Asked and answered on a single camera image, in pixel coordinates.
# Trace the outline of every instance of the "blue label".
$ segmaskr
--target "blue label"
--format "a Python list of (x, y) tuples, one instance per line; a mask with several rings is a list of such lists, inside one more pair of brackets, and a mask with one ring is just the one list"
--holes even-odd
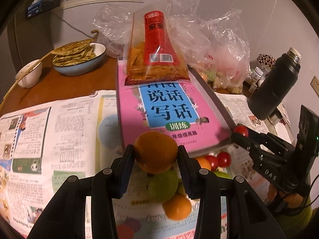
[(198, 114), (181, 85), (176, 82), (139, 86), (149, 127), (165, 127), (167, 123), (195, 123)]

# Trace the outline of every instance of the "wooden table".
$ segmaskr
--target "wooden table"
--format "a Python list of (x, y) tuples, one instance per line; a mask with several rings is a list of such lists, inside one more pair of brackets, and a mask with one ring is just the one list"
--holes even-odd
[(61, 75), (52, 67), (52, 57), (43, 61), (42, 75), (35, 86), (30, 89), (16, 86), (12, 90), (0, 116), (42, 103), (87, 96), (98, 90), (115, 90), (115, 58), (105, 57), (94, 71), (71, 77)]

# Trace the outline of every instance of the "white bowl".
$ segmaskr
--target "white bowl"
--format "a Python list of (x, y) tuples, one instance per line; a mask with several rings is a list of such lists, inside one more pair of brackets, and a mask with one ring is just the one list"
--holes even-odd
[[(25, 65), (24, 67), (22, 67), (21, 70), (16, 75), (16, 80), (18, 80), (19, 77), (23, 75), (23, 73), (25, 73), (37, 61), (39, 61), (39, 59), (34, 60), (28, 63), (27, 65)], [(22, 80), (18, 82), (18, 85), (22, 88), (31, 88), (39, 81), (41, 73), (42, 73), (42, 62), (37, 64), (30, 73), (28, 73), (25, 77), (23, 77)]]

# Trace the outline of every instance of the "cherry tomato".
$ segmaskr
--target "cherry tomato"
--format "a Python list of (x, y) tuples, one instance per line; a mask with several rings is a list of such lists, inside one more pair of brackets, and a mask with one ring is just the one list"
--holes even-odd
[(218, 167), (218, 159), (215, 156), (205, 156), (208, 162), (212, 166), (212, 172), (215, 171)]
[(235, 127), (234, 132), (242, 134), (244, 137), (248, 137), (248, 129), (243, 125)]
[(232, 158), (230, 157), (230, 154), (227, 152), (219, 153), (217, 155), (217, 159), (219, 167), (228, 167), (232, 162)]

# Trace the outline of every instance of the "pink plastic bag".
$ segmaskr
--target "pink plastic bag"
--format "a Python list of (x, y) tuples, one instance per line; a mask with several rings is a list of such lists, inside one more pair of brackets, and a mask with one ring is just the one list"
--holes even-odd
[(214, 61), (216, 88), (239, 87), (248, 75), (250, 50), (240, 13), (229, 11), (201, 24), (201, 31), (211, 42), (207, 53)]

